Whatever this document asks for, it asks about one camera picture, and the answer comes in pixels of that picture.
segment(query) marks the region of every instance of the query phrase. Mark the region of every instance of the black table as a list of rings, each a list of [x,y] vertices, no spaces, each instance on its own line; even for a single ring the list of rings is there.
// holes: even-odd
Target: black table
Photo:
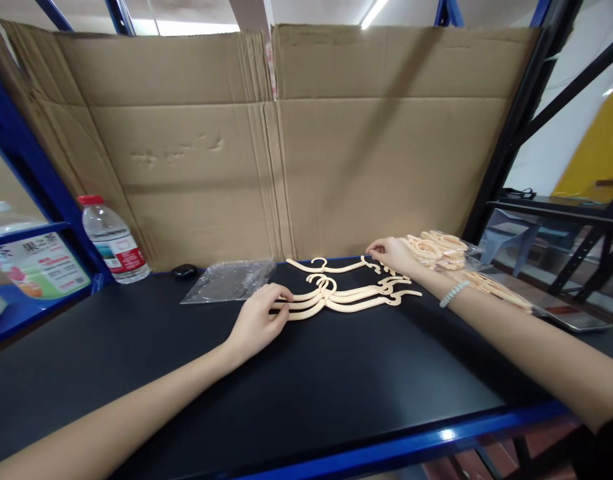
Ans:
[[[613,200],[608,204],[593,204],[580,199],[541,197],[521,199],[514,197],[501,197],[486,203],[489,207],[502,210],[529,213],[541,217],[570,221],[580,225],[592,225],[593,228],[585,236],[577,250],[571,255],[557,278],[549,286],[548,292],[553,296],[561,293],[576,291],[575,300],[583,303],[595,290],[601,289],[613,275]],[[600,264],[582,287],[565,290],[566,282],[573,276],[575,270],[582,264],[588,252],[604,237]]]
[[[273,280],[306,293],[306,275],[282,264]],[[366,268],[335,278],[340,290],[378,280]],[[0,460],[224,341],[240,303],[179,305],[191,284],[110,285],[0,352]],[[493,430],[498,415],[552,401],[422,291],[289,323],[113,478],[255,473],[482,417]],[[613,329],[581,338],[613,357]]]

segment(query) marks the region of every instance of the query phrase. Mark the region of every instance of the plastic bottle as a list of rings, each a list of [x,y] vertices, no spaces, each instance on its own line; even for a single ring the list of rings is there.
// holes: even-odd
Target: plastic bottle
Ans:
[[[101,195],[77,198],[84,206],[82,222],[88,238],[119,283],[133,283],[151,273],[124,220],[104,204]]]
[[[45,224],[0,201],[0,235]],[[57,233],[0,245],[0,270],[26,295],[42,300],[66,297],[91,283]]]

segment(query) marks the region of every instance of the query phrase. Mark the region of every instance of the drink label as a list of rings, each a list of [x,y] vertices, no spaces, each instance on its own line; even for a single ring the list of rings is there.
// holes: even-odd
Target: drink label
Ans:
[[[130,233],[114,240],[94,241],[93,244],[111,273],[126,273],[146,264]]]
[[[56,233],[0,245],[0,270],[38,299],[65,297],[91,282]]]

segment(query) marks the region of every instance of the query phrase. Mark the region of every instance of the plastic bag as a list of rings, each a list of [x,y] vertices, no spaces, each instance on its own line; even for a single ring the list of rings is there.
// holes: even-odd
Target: plastic bag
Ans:
[[[423,231],[419,237],[407,235],[406,241],[415,259],[429,268],[462,270],[467,258],[482,252],[472,243],[438,230]]]
[[[482,269],[483,267],[490,267],[490,265],[482,265],[479,261],[476,261],[476,267]],[[493,295],[499,299],[502,299],[511,305],[524,310],[529,315],[533,310],[533,304],[525,299],[523,296],[515,293],[513,290],[502,285],[501,283],[481,274],[479,271],[471,269],[463,269],[459,271],[444,271],[442,272],[446,277],[450,277],[455,281],[463,282],[469,281],[469,287]]]
[[[246,300],[275,271],[273,259],[215,263],[197,280],[181,304]]]

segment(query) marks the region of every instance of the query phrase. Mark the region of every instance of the hand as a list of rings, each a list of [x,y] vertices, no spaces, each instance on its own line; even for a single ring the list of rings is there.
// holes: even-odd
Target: hand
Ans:
[[[366,254],[381,261],[391,270],[411,278],[426,270],[420,262],[413,258],[410,248],[406,245],[406,240],[402,238],[388,237],[375,240],[366,249]]]
[[[231,335],[224,344],[232,350],[241,363],[257,355],[284,328],[288,320],[288,305],[284,305],[277,315],[268,313],[271,304],[280,297],[289,302],[293,301],[293,294],[289,289],[277,283],[270,283],[257,290],[244,302]]]

